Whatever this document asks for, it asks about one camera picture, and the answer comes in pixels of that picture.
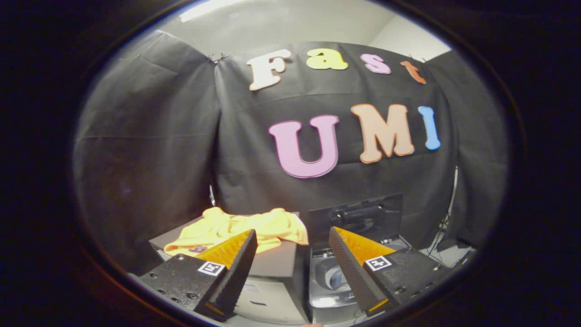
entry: wrinkled fabric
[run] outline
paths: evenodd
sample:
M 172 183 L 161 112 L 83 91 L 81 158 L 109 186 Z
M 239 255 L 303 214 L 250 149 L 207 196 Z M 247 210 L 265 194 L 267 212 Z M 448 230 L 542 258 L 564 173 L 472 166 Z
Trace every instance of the wrinkled fabric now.
M 507 190 L 512 153 L 507 108 L 492 96 L 455 52 L 426 64 L 458 122 L 458 181 L 447 231 L 438 245 L 458 242 L 478 248 L 493 228 Z
M 163 250 L 171 256 L 181 253 L 195 257 L 203 253 L 204 248 L 216 246 L 249 229 L 256 231 L 257 254 L 280 246 L 281 240 L 304 246 L 309 244 L 303 222 L 297 215 L 282 208 L 264 214 L 235 216 L 213 207 L 205 210 L 202 216 L 199 221 L 184 227 L 179 238 L 168 243 Z

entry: white wall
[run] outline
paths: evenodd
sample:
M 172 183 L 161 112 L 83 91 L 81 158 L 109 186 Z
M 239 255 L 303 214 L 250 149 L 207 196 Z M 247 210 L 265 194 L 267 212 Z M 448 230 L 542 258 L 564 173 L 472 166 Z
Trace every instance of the white wall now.
M 419 61 L 428 61 L 450 50 L 438 38 L 399 15 L 390 20 L 368 45 L 411 55 Z

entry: purple label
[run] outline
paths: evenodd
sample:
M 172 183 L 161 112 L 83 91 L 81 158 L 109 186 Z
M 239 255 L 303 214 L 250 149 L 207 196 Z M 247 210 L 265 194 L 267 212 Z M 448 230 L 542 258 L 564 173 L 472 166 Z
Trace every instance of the purple label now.
M 195 248 L 188 249 L 190 252 L 202 253 L 206 251 L 207 247 L 205 246 L 196 246 Z

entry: black device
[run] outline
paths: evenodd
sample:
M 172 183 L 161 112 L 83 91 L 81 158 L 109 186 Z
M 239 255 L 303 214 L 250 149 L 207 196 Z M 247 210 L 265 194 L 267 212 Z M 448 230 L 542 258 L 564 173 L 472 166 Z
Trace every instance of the black device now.
M 403 195 L 394 194 L 302 212 L 300 218 L 307 228 L 309 244 L 316 256 L 332 253 L 329 246 L 329 228 L 332 226 L 386 245 L 398 239 L 402 207 Z

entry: ceiling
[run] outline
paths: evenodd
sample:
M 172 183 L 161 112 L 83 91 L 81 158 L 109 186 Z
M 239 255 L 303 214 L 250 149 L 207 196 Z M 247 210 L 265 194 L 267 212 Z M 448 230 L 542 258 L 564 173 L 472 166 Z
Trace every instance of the ceiling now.
M 200 5 L 198 11 L 204 6 L 205 3 Z M 219 56 L 303 41 L 368 45 L 395 16 L 365 0 L 239 0 L 186 22 L 176 15 L 157 29 L 204 54 Z

